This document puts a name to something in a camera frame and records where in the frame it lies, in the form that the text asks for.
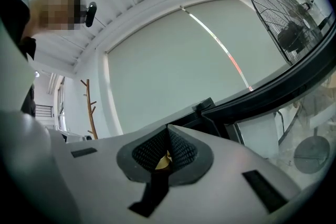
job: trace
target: window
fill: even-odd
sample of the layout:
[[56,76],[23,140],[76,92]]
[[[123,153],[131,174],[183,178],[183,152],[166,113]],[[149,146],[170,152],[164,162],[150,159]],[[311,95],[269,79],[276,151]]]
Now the window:
[[64,81],[65,81],[65,78],[63,78],[61,85],[59,86],[59,89],[58,89],[57,105],[58,105],[59,128],[63,131],[66,131],[67,128],[65,126],[65,116],[64,116]]

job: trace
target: black plastic frame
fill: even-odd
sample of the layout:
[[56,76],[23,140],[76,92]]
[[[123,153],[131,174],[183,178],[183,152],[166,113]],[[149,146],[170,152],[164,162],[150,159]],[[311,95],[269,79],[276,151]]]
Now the black plastic frame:
[[336,23],[320,45],[301,62],[278,78],[242,97],[212,109],[202,116],[218,124],[233,124],[244,119],[275,112],[301,98],[330,75],[336,67]]

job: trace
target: headset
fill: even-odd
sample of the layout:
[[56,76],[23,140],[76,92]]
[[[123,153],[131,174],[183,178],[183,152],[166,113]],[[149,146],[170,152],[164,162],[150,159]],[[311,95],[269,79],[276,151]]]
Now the headset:
[[87,27],[91,27],[93,20],[94,20],[94,15],[96,14],[97,11],[97,5],[95,2],[91,2],[89,4],[89,8],[87,9],[86,12],[86,17],[85,17],[85,25]]

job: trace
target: black slot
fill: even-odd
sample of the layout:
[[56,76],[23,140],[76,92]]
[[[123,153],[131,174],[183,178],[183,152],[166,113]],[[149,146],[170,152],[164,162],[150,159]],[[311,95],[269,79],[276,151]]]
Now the black slot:
[[287,203],[283,196],[278,193],[258,171],[249,171],[243,173],[243,176],[269,213],[278,210]]
[[93,147],[85,148],[84,150],[78,150],[78,151],[71,151],[71,154],[74,158],[85,156],[91,153],[97,152],[97,150]]

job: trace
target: standing fan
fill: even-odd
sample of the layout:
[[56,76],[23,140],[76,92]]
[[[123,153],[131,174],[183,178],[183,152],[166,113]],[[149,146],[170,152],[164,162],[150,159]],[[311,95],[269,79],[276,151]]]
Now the standing fan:
[[293,65],[322,39],[317,24],[296,0],[251,0],[287,63]]

